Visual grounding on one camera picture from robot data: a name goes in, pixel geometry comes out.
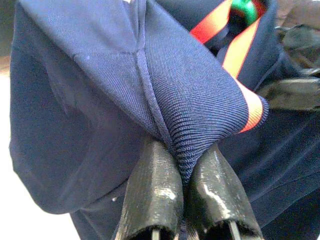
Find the green object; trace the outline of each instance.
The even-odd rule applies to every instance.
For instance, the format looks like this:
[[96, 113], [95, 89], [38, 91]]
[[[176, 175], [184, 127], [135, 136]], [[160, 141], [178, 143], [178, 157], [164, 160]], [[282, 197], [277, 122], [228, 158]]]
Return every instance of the green object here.
[[231, 8], [244, 14], [244, 19], [248, 26], [258, 19], [257, 9], [251, 0], [233, 0]]

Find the white background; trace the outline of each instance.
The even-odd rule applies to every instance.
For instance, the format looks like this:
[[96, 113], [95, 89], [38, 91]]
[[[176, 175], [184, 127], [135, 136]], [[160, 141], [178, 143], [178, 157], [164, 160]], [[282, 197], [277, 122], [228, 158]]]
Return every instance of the white background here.
[[0, 240], [79, 240], [70, 216], [42, 211], [14, 173], [9, 110], [10, 80], [0, 74]]

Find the orange strap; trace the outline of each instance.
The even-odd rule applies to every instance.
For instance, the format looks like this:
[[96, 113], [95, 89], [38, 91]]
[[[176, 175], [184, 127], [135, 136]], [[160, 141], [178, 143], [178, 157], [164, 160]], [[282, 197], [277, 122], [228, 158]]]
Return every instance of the orange strap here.
[[[191, 30], [191, 35], [202, 44], [213, 38], [227, 25], [231, 3], [231, 0], [222, 2]], [[233, 39], [222, 64], [223, 68], [233, 77], [239, 86], [248, 106], [248, 120], [240, 133], [254, 128], [260, 122], [263, 114], [263, 105], [260, 98], [237, 80], [255, 38], [259, 22], [260, 18]]]
[[231, 3], [231, 0], [220, 3], [190, 31], [190, 34], [202, 44], [212, 39], [227, 25]]

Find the metal rod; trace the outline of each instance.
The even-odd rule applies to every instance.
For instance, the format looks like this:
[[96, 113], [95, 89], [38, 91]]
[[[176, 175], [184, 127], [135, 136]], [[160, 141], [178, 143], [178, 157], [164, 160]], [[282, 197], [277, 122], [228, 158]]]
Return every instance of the metal rod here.
[[152, 230], [152, 238], [151, 240], [160, 240], [160, 230], [159, 229], [153, 229]]
[[229, 222], [229, 229], [231, 232], [232, 240], [241, 240], [241, 235], [240, 235], [237, 223], [235, 221]]

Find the clothing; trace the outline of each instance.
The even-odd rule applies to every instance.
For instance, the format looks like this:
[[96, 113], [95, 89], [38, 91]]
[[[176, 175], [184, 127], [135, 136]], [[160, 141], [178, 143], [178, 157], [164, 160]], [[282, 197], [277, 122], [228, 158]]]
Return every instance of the clothing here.
[[[266, 5], [237, 76], [251, 90], [298, 76], [272, 31], [275, 2]], [[319, 115], [275, 111], [262, 127], [235, 135], [250, 111], [221, 66], [226, 52], [215, 58], [152, 0], [20, 0], [10, 151], [34, 201], [71, 213], [81, 239], [110, 239], [147, 134], [167, 145], [185, 186], [202, 153], [225, 139], [221, 151], [262, 227], [319, 188]], [[268, 107], [258, 100], [259, 126]], [[277, 207], [266, 214], [271, 202]]]

